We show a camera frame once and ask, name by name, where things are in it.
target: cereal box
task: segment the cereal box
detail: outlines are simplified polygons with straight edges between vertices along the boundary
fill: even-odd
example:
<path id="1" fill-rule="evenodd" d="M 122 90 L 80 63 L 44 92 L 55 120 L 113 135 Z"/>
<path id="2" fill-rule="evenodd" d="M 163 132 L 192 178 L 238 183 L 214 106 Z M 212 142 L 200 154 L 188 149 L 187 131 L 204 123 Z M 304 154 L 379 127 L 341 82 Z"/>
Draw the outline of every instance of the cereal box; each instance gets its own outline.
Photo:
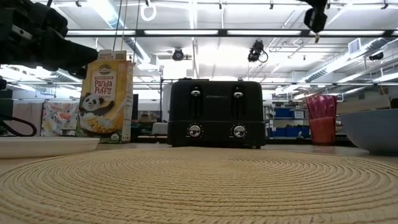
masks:
<path id="1" fill-rule="evenodd" d="M 132 69 L 126 51 L 102 50 L 90 63 L 81 88 L 78 137 L 100 138 L 102 143 L 130 141 Z"/>

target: woven placemat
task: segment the woven placemat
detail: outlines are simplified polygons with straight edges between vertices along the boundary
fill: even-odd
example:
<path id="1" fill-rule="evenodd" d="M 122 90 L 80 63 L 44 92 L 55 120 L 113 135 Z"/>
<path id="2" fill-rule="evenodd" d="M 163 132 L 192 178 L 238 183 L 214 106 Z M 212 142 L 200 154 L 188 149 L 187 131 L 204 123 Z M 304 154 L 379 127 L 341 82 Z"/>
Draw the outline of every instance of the woven placemat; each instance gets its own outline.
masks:
<path id="1" fill-rule="evenodd" d="M 398 223 L 398 166 L 285 151 L 99 151 L 0 175 L 28 223 Z"/>

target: panda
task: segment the panda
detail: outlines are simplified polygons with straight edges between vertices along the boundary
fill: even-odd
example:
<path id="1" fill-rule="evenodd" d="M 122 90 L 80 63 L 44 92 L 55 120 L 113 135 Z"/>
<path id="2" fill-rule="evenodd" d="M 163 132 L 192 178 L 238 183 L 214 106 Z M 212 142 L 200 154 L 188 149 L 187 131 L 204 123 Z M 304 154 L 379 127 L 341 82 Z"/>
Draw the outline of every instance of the panda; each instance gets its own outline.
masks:
<path id="1" fill-rule="evenodd" d="M 87 113 L 102 116 L 109 112 L 114 106 L 114 101 L 111 101 L 109 105 L 105 107 L 101 107 L 102 103 L 104 103 L 104 99 L 100 98 L 97 95 L 86 93 L 85 97 L 82 97 L 80 99 L 80 116 L 84 116 Z"/>

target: white plate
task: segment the white plate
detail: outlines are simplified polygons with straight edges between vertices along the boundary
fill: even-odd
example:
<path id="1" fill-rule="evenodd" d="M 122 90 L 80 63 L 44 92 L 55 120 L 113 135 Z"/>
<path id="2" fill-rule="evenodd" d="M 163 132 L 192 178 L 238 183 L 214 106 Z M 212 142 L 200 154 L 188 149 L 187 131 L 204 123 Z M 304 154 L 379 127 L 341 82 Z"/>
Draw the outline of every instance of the white plate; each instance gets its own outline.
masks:
<path id="1" fill-rule="evenodd" d="M 4 137 L 0 138 L 0 158 L 63 156 L 94 151 L 96 138 Z"/>

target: gray bowl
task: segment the gray bowl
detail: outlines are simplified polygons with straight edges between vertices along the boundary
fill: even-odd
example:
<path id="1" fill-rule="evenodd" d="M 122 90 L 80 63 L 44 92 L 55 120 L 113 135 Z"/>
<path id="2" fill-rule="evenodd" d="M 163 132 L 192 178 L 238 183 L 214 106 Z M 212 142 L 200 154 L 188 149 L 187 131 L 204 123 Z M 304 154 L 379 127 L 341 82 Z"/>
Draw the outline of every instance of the gray bowl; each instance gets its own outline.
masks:
<path id="1" fill-rule="evenodd" d="M 398 109 L 346 113 L 340 118 L 349 140 L 357 147 L 398 154 Z"/>

